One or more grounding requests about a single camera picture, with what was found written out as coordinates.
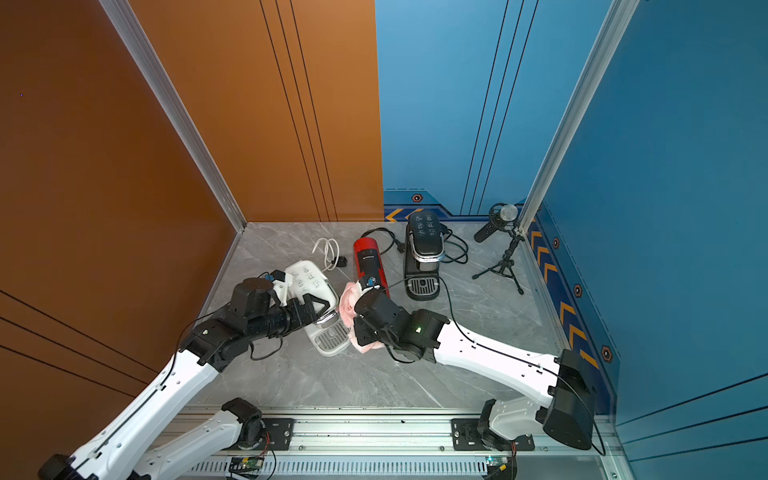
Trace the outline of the white coffee machine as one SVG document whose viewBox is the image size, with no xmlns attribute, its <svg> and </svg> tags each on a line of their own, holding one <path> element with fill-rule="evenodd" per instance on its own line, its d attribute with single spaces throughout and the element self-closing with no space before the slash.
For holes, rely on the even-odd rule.
<svg viewBox="0 0 768 480">
<path fill-rule="evenodd" d="M 314 320 L 304 328 L 312 345 L 325 357 L 340 354 L 350 345 L 348 328 L 340 319 L 339 296 L 326 275 L 308 260 L 290 265 L 286 274 L 291 277 L 289 297 L 302 303 L 309 299 L 315 311 Z"/>
</svg>

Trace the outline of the pink striped towel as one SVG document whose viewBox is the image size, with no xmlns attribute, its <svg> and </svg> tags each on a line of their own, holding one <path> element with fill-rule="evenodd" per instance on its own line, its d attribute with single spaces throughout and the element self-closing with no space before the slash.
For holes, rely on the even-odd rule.
<svg viewBox="0 0 768 480">
<path fill-rule="evenodd" d="M 358 282 L 347 283 L 340 297 L 338 312 L 340 319 L 348 330 L 348 338 L 351 345 L 361 354 L 365 354 L 370 350 L 382 349 L 385 347 L 385 345 L 381 342 L 375 341 L 371 344 L 361 346 L 358 342 L 354 331 L 354 319 L 356 317 L 354 307 L 362 295 L 363 288 Z"/>
</svg>

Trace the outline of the red Nespresso coffee machine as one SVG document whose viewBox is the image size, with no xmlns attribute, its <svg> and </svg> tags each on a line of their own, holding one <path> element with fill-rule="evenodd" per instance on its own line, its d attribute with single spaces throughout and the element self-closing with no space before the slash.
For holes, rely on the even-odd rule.
<svg viewBox="0 0 768 480">
<path fill-rule="evenodd" d="M 389 297 L 389 286 L 377 242 L 363 237 L 355 241 L 353 249 L 357 281 L 362 292 L 378 289 Z"/>
</svg>

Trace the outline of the black coffee machine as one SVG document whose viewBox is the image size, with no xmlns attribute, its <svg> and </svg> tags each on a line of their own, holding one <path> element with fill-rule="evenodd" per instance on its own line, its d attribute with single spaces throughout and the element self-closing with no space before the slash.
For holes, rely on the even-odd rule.
<svg viewBox="0 0 768 480">
<path fill-rule="evenodd" d="M 404 284 L 407 295 L 429 301 L 440 292 L 439 268 L 445 255 L 441 223 L 434 210 L 421 210 L 406 225 Z"/>
</svg>

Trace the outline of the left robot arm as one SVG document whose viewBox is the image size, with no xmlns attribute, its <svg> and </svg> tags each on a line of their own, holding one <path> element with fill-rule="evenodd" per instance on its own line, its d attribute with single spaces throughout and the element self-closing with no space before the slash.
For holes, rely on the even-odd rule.
<svg viewBox="0 0 768 480">
<path fill-rule="evenodd" d="M 229 302 L 184 328 L 161 373 L 107 427 L 70 455 L 55 454 L 39 469 L 41 479 L 160 479 L 179 475 L 224 447 L 259 448 L 268 433 L 261 411 L 235 398 L 207 424 L 148 449 L 187 403 L 254 341 L 284 339 L 332 316 L 338 296 L 324 278 L 302 292 L 287 273 L 247 278 Z"/>
</svg>

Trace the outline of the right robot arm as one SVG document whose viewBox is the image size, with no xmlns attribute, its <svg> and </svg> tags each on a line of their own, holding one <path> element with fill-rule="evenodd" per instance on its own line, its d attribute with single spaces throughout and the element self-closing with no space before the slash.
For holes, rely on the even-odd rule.
<svg viewBox="0 0 768 480">
<path fill-rule="evenodd" d="M 511 401 L 484 404 L 476 431 L 485 448 L 509 450 L 520 437 L 546 434 L 589 451 L 601 439 L 588 364 L 574 351 L 552 355 L 519 349 L 434 311 L 408 312 L 375 288 L 362 294 L 353 311 L 357 340 L 382 344 L 396 361 L 464 369 L 519 393 Z"/>
</svg>

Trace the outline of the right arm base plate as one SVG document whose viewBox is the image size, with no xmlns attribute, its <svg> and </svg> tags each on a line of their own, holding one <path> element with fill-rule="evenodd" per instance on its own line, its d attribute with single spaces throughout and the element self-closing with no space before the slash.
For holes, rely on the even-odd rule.
<svg viewBox="0 0 768 480">
<path fill-rule="evenodd" d="M 488 428 L 479 426 L 479 418 L 454 418 L 450 421 L 453 449 L 460 452 L 498 451 L 509 452 L 512 446 L 520 452 L 535 450 L 531 435 L 521 435 L 506 440 Z"/>
</svg>

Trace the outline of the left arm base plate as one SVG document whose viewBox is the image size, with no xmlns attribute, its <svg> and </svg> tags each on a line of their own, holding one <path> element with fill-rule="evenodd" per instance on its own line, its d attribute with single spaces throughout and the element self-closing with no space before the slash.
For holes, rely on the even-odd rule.
<svg viewBox="0 0 768 480">
<path fill-rule="evenodd" d="M 245 429 L 238 441 L 224 450 L 243 451 L 255 454 L 256 452 L 287 451 L 293 439 L 295 420 L 289 417 L 273 417 L 261 420 L 261 428 L 255 437 Z"/>
</svg>

